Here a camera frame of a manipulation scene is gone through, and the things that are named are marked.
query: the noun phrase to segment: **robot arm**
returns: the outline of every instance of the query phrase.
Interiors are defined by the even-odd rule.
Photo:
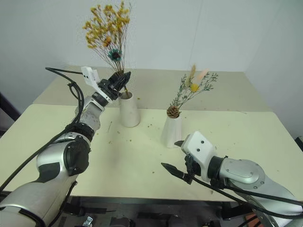
[[[191,184],[195,175],[201,176],[205,182],[220,183],[234,189],[257,192],[272,196],[295,200],[295,197],[283,186],[272,181],[255,162],[250,160],[235,160],[228,157],[217,157],[214,146],[200,132],[196,131],[187,136],[185,141],[175,143],[187,155],[186,166],[188,174],[181,172],[169,164],[162,164],[171,174]],[[302,207],[276,200],[264,199],[252,195],[236,192],[250,204],[266,210],[285,214],[298,215]],[[302,219],[291,220],[277,218],[254,210],[264,226],[284,227],[303,226]]]
[[[81,70],[86,83],[96,92],[85,98],[79,123],[37,156],[38,179],[18,187],[0,203],[0,226],[51,226],[76,178],[88,167],[90,142],[100,128],[99,117],[104,107],[118,98],[130,72],[97,83],[97,71],[89,67]]]

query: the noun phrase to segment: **beige table top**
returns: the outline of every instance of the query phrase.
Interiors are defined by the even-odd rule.
[[[0,182],[61,131],[74,116],[74,108],[27,108],[0,139]],[[100,118],[101,129],[91,143],[90,165],[78,177],[72,195],[228,201],[195,182],[187,185],[162,167],[161,162],[165,162],[185,171],[185,155],[179,148],[165,148],[160,143],[165,110],[140,111],[140,124],[125,128],[119,123],[118,108],[105,110]],[[216,146],[219,156],[259,163],[269,177],[303,200],[303,181],[295,177],[303,171],[303,153],[274,113],[183,111],[182,117],[184,138],[195,130],[201,131]],[[37,177],[36,163],[32,161],[6,190]]]
[[[101,79],[112,75],[108,68],[96,69]],[[70,66],[67,70],[81,71],[79,66]],[[138,108],[143,109],[167,109],[177,93],[181,77],[188,73],[188,71],[177,70],[141,69],[132,69],[131,72],[127,86],[139,98]],[[182,106],[183,110],[271,111],[243,72],[218,73],[219,79],[214,83],[214,90],[196,96]],[[69,73],[66,75],[79,84],[84,96],[94,92],[92,87],[85,84],[81,75]],[[77,105],[66,84],[66,80],[58,76],[34,103]],[[111,106],[118,107],[118,102],[114,102]]]

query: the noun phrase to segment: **black cable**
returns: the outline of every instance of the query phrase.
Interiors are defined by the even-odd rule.
[[[257,193],[257,192],[250,192],[250,191],[246,191],[243,189],[234,188],[234,187],[230,187],[230,186],[226,186],[226,185],[224,186],[224,188],[228,189],[228,190],[232,190],[234,192],[246,194],[246,195],[252,195],[252,196],[257,196],[257,197],[265,198],[265,199],[269,199],[269,200],[276,200],[276,201],[287,202],[287,203],[298,205],[298,206],[303,206],[303,202],[300,202],[297,200],[291,200],[291,199],[287,199],[287,198],[282,198],[282,197],[273,196],[273,195],[266,195],[266,194],[261,194],[261,193]]]
[[[258,207],[256,205],[254,205],[254,204],[251,204],[249,202],[246,202],[246,201],[243,201],[241,199],[238,199],[237,197],[234,197],[234,196],[232,196],[232,195],[230,195],[230,194],[228,194],[228,193],[226,193],[226,192],[218,189],[217,187],[214,187],[214,186],[209,185],[209,184],[207,184],[207,183],[205,183],[203,181],[200,181],[197,178],[193,178],[193,180],[196,181],[197,183],[199,183],[199,184],[201,184],[201,185],[209,188],[209,189],[212,189],[212,190],[214,190],[214,191],[216,191],[216,192],[218,192],[218,193],[220,193],[220,194],[222,194],[222,195],[224,195],[224,196],[232,199],[232,200],[235,200],[239,204],[245,204],[245,205],[251,207],[252,209],[261,211],[261,212],[263,212],[265,214],[268,214],[268,215],[271,215],[271,216],[274,216],[274,217],[278,217],[278,218],[284,218],[284,219],[302,219],[303,218],[303,213],[301,213],[299,215],[285,215],[285,214],[278,214],[278,213],[275,213],[275,212],[271,212],[269,210],[263,209],[261,207]]]
[[[246,224],[250,223],[251,221],[255,220],[257,218],[257,216],[253,216],[251,217],[250,219],[247,219],[246,221],[244,221],[241,225],[239,225],[238,227],[243,227],[245,226]]]
[[[69,87],[74,87],[76,89],[76,92],[77,93],[79,92],[79,96],[78,96],[78,100],[80,99],[80,102],[79,102],[80,105],[78,107],[79,111],[78,111],[77,116],[74,118],[74,120],[72,121],[71,124],[78,123],[80,121],[80,116],[81,116],[81,113],[82,113],[83,108],[84,108],[84,95],[83,95],[83,92],[82,92],[82,90],[80,89],[80,87],[77,85],[77,83],[75,81],[73,81],[69,77],[65,76],[64,74],[59,73],[58,71],[70,72],[70,73],[76,73],[76,74],[82,74],[82,73],[81,72],[68,71],[68,70],[54,69],[54,68],[49,68],[49,67],[46,67],[45,69],[48,70],[48,71],[51,71],[51,72],[53,72],[55,74],[58,74],[59,76],[62,76],[63,78],[65,78],[68,81],[70,81],[71,83],[68,86]]]
[[[72,87],[69,86],[71,94],[78,100],[78,96],[74,93],[74,91],[72,90]]]
[[[259,225],[261,225],[260,221],[257,224],[255,224],[254,227],[258,227]]]
[[[75,81],[70,79],[69,77],[65,76],[62,73],[59,73],[57,71],[64,71],[64,72],[70,72],[70,73],[77,73],[77,74],[82,74],[81,72],[73,72],[73,71],[67,71],[67,70],[59,70],[59,69],[54,69],[54,68],[49,68],[46,67],[46,70],[49,70],[53,73],[56,73],[63,78],[67,79],[71,83],[68,85],[70,89],[75,88],[76,93],[77,93],[77,99],[78,99],[78,114],[77,116],[73,119],[73,121],[66,126],[66,128],[60,132],[59,134],[55,135],[50,141],[48,141],[44,146],[42,146],[38,151],[36,151],[34,154],[32,154],[30,157],[28,157],[8,178],[7,180],[0,186],[0,193],[3,192],[4,188],[10,183],[10,181],[37,155],[39,155],[42,151],[44,151],[49,145],[51,145],[53,142],[55,142],[60,136],[68,132],[69,128],[72,127],[74,124],[78,123],[84,108],[84,95],[81,90],[81,88],[77,85]]]
[[[49,145],[51,145],[56,139],[58,139],[61,135],[63,135],[67,129],[64,129],[59,134],[55,135],[50,141],[48,141],[43,147],[41,147],[38,151],[28,157],[8,178],[7,180],[0,186],[0,193],[4,190],[4,188],[10,183],[10,181],[23,169],[34,157],[40,154],[45,150]]]
[[[53,224],[55,224],[55,222],[58,220],[58,218],[60,217],[60,215],[63,213],[63,208],[64,208],[65,204],[67,203],[67,200],[68,200],[69,196],[71,195],[71,192],[72,192],[73,188],[76,186],[76,184],[77,184],[76,181],[74,181],[74,182],[71,184],[71,187],[70,187],[70,189],[68,190],[68,192],[67,192],[67,194],[66,194],[66,197],[65,197],[64,201],[63,201],[62,204],[61,204],[61,207],[60,207],[60,209],[59,209],[58,214],[57,214],[56,217],[52,220],[52,222],[49,224],[48,227],[51,227]]]
[[[74,74],[82,74],[82,72],[76,72],[76,71],[69,71],[69,70],[61,70],[61,69],[55,69],[55,68],[49,68],[49,69],[53,69],[55,71],[59,71],[59,72],[69,72],[69,73],[74,73]]]

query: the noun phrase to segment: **pine cone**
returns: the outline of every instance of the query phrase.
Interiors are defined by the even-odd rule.
[[[177,118],[180,115],[180,111],[179,111],[179,107],[175,106],[175,105],[171,105],[167,111],[167,116],[170,118]]]

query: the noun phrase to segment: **flower arrangement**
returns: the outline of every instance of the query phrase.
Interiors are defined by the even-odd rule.
[[[88,47],[95,51],[120,76],[124,75],[126,32],[130,22],[130,8],[122,1],[116,9],[100,5],[90,9],[93,18],[85,23]]]
[[[191,72],[188,76],[186,74],[181,78],[181,83],[177,96],[171,102],[169,108],[167,109],[167,116],[170,118],[177,118],[180,115],[181,106],[195,97],[196,95],[204,92],[210,91],[214,87],[213,82],[218,79],[218,74],[213,72],[211,75],[208,70],[202,71],[196,78],[196,65],[193,65]]]

